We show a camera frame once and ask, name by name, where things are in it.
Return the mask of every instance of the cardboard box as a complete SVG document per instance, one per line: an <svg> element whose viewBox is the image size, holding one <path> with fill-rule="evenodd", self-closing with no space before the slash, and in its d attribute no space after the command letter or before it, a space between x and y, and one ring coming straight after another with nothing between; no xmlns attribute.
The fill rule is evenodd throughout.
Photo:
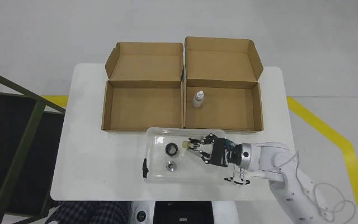
<svg viewBox="0 0 358 224"><path fill-rule="evenodd" d="M260 84L263 66L252 40L185 39L184 126L263 130ZM204 91L200 108L192 105Z"/></svg>
<svg viewBox="0 0 358 224"><path fill-rule="evenodd" d="M102 130L183 128L181 43L117 43L105 68Z"/></svg>

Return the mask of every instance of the robotic arm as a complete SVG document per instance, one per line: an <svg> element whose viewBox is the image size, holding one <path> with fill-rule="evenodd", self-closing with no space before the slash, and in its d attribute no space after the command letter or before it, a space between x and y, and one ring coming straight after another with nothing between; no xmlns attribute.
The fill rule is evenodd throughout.
<svg viewBox="0 0 358 224"><path fill-rule="evenodd" d="M211 154L199 150L201 144L211 144ZM268 179L276 200L294 223L326 223L333 218L333 214L320 209L328 210L326 201L313 181L298 169L298 158L292 156L284 144L235 144L210 134L203 139L189 138L189 141L183 142L183 147L206 164L222 167L234 164L249 171L246 177Z"/></svg>

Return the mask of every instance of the plaid fabric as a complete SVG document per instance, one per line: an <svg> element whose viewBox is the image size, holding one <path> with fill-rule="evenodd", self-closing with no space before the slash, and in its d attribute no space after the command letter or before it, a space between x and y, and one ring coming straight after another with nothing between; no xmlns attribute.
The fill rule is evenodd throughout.
<svg viewBox="0 0 358 224"><path fill-rule="evenodd" d="M127 224L130 202L64 202L45 222Z"/></svg>

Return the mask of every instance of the white bottle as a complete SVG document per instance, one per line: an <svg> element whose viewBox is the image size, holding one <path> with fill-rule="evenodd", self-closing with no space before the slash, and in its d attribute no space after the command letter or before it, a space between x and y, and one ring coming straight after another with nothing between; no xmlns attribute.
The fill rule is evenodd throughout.
<svg viewBox="0 0 358 224"><path fill-rule="evenodd" d="M204 101L204 92L199 91L195 94L194 98L192 99L192 105L195 108L199 108Z"/></svg>

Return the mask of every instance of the box lid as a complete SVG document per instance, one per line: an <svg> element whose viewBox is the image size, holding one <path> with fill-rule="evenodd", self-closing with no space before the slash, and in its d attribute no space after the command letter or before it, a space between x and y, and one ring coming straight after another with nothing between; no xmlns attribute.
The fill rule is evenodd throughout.
<svg viewBox="0 0 358 224"><path fill-rule="evenodd" d="M188 79L257 81L263 66L248 39L185 38Z"/></svg>
<svg viewBox="0 0 358 224"><path fill-rule="evenodd" d="M120 42L106 65L109 80L181 80L182 43Z"/></svg>

